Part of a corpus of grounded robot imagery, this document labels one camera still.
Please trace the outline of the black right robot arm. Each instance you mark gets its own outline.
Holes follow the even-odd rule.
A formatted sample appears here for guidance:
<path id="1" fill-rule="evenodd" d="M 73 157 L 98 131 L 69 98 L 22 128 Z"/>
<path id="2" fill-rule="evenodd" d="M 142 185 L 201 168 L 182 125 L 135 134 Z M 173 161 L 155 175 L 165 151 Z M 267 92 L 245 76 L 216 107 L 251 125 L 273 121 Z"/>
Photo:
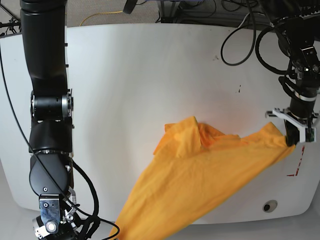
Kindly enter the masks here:
<path id="1" fill-rule="evenodd" d="M 73 98 L 66 63 L 66 1 L 22 0 L 21 31 L 32 82 L 29 184 L 40 216 L 33 224 L 40 240 L 76 240 L 78 217 L 73 178 Z"/>

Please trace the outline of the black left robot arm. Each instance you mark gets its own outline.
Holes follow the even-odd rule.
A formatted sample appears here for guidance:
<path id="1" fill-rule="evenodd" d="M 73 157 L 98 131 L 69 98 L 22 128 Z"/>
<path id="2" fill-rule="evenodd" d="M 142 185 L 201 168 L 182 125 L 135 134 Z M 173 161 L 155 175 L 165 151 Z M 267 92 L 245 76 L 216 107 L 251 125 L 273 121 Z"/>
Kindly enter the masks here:
<path id="1" fill-rule="evenodd" d="M 270 25 L 259 34 L 255 54 L 266 69 L 279 76 L 280 85 L 291 98 L 288 108 L 275 108 L 266 115 L 284 121 L 287 146 L 314 143 L 320 121 L 320 115 L 314 112 L 320 90 L 320 59 L 314 47 L 320 37 L 320 2 L 261 0 L 259 5 Z M 270 66 L 260 55 L 260 42 L 269 32 L 276 34 L 281 52 L 289 58 L 286 70 Z"/>

